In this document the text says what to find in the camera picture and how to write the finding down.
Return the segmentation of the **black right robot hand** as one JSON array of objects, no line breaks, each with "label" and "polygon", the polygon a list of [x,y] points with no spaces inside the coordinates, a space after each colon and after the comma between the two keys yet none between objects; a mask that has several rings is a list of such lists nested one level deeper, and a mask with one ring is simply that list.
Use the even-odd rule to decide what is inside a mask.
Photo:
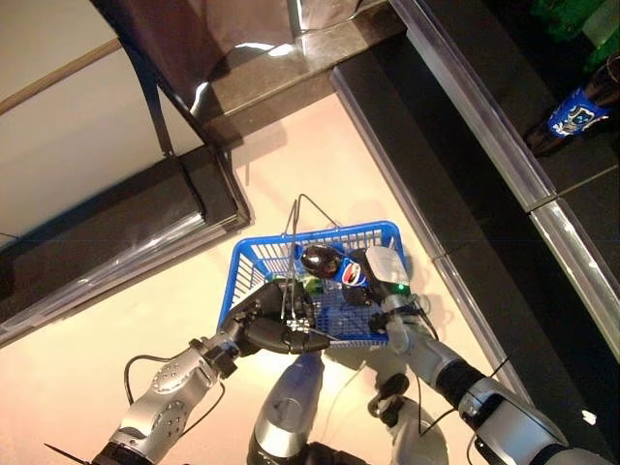
[{"label": "black right robot hand", "polygon": [[[362,260],[365,258],[366,250],[363,248],[355,249],[351,252],[350,258],[354,261]],[[368,286],[351,286],[348,284],[342,285],[342,295],[345,301],[355,307],[364,307],[366,310],[373,309],[375,301],[373,295]],[[368,318],[368,327],[371,333],[385,334],[385,323],[379,316],[379,311],[375,310]]]}]

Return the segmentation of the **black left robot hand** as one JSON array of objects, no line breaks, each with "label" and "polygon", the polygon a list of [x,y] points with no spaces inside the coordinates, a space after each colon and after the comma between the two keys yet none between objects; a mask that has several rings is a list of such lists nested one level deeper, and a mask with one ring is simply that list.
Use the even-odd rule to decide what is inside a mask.
[{"label": "black left robot hand", "polygon": [[299,355],[329,347],[328,336],[293,330],[282,320],[282,310],[291,310],[291,295],[291,286],[276,280],[262,284],[231,307],[219,328],[230,336],[241,357],[258,350]]}]

